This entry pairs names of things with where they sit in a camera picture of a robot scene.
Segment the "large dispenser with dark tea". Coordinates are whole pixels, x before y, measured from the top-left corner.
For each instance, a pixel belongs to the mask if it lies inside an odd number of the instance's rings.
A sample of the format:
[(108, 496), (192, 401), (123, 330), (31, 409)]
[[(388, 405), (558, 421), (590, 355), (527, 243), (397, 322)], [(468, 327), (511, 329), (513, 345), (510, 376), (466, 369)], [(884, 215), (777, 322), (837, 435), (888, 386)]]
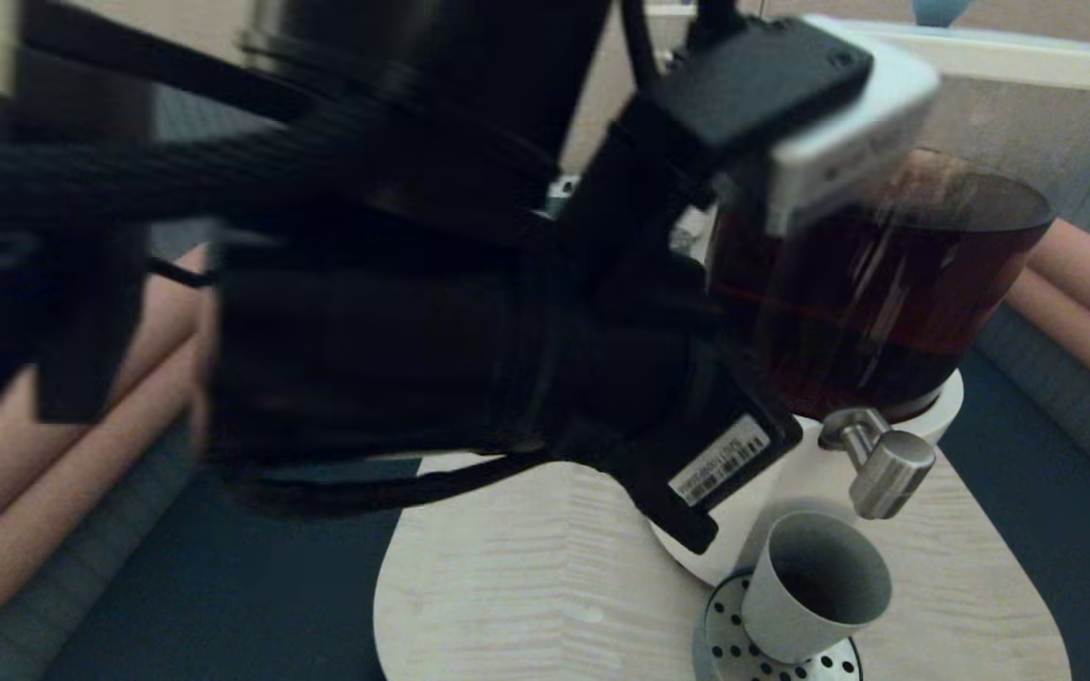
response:
[(705, 554), (657, 533), (708, 585), (756, 564), (783, 515), (881, 521), (853, 513), (853, 465), (818, 447), (823, 418), (875, 409), (936, 449), (962, 405), (960, 358), (1057, 217), (1041, 189), (935, 137), (950, 80), (961, 78), (943, 75), (913, 150), (859, 200), (790, 238), (766, 236), (743, 211), (718, 217), (711, 292), (801, 440), (713, 510), (720, 534)]

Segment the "wide white lid blue knob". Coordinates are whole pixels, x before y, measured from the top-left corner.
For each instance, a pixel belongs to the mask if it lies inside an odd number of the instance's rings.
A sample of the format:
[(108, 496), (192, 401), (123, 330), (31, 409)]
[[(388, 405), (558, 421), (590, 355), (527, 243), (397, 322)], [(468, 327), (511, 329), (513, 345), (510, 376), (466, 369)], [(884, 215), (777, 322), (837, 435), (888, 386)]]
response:
[(938, 69), (945, 77), (1090, 92), (1090, 42), (1026, 33), (956, 27), (974, 0), (911, 0), (911, 21), (835, 17), (831, 25), (891, 44)]

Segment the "grey plastic cup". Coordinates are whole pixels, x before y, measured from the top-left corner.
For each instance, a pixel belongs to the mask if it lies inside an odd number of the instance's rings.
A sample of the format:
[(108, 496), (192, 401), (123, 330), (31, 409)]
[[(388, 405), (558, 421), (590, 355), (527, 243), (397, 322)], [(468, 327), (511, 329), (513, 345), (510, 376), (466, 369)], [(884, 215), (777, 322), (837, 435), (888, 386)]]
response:
[(770, 527), (741, 616), (763, 654), (796, 665), (873, 627), (892, 599), (879, 548), (839, 518), (803, 510)]

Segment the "teal upholstered bench sofa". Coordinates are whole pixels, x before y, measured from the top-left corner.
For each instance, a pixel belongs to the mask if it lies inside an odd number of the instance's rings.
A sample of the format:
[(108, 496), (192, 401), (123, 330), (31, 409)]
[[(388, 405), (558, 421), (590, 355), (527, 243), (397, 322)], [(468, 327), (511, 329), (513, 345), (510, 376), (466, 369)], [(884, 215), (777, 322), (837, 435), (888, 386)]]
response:
[(0, 681), (384, 681), (397, 514), (286, 526), (195, 473), (184, 412), (0, 609)]
[[(950, 80), (933, 132), (1041, 189), (1090, 233), (1090, 92)], [(1007, 302), (964, 360), (950, 461), (1090, 681), (1090, 372)]]

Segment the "large perforated metal drip tray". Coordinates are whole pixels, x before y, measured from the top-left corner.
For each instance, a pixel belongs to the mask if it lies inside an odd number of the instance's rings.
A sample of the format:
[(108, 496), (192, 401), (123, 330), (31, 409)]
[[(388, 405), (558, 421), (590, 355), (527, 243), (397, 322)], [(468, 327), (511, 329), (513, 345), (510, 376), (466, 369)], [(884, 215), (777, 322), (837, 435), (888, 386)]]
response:
[(708, 594), (692, 639), (694, 681), (865, 681), (853, 639), (804, 662), (779, 662), (748, 636), (741, 604), (753, 570), (736, 570)]

